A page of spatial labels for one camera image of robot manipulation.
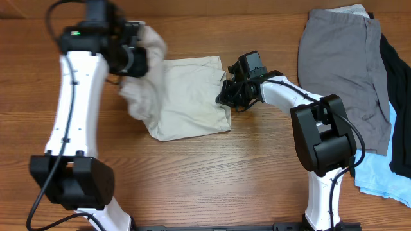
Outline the beige khaki shorts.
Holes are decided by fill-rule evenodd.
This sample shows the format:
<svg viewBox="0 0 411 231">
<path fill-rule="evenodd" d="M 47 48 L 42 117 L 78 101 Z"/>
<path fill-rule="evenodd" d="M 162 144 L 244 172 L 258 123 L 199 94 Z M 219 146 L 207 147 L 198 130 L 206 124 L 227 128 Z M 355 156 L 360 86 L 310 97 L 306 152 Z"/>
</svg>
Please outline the beige khaki shorts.
<svg viewBox="0 0 411 231">
<path fill-rule="evenodd" d="M 172 141 L 231 129 L 230 108 L 215 101 L 226 79 L 219 56 L 167 60 L 166 43 L 150 26 L 141 44 L 149 70 L 141 78 L 123 78 L 119 94 L 153 138 Z"/>
</svg>

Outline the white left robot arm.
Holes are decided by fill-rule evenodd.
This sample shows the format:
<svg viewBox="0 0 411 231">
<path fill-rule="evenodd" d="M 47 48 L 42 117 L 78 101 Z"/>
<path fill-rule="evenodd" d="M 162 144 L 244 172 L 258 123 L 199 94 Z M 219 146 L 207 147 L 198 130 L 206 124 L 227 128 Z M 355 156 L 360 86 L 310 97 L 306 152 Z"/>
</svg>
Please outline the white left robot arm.
<svg viewBox="0 0 411 231">
<path fill-rule="evenodd" d="M 136 229 L 114 197 L 111 167 L 98 159 L 96 132 L 108 75 L 143 77 L 147 52 L 140 44 L 144 22 L 128 21 L 113 2 L 86 0 L 85 19 L 54 41 L 60 50 L 61 87 L 53 131 L 42 155 L 30 158 L 39 196 L 95 230 Z"/>
</svg>

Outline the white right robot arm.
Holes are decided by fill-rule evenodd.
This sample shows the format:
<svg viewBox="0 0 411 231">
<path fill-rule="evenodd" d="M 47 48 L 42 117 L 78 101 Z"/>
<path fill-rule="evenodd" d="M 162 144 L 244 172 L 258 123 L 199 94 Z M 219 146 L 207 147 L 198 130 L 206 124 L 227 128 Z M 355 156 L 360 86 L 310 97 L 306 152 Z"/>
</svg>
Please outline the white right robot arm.
<svg viewBox="0 0 411 231">
<path fill-rule="evenodd" d="M 273 230 L 361 230 L 338 214 L 340 184 L 356 153 L 358 132 L 335 94 L 312 94 L 279 71 L 267 71 L 257 51 L 246 53 L 228 68 L 216 102 L 248 110 L 258 101 L 279 108 L 292 120 L 297 157 L 309 176 L 308 205 L 302 220 L 276 223 Z"/>
</svg>

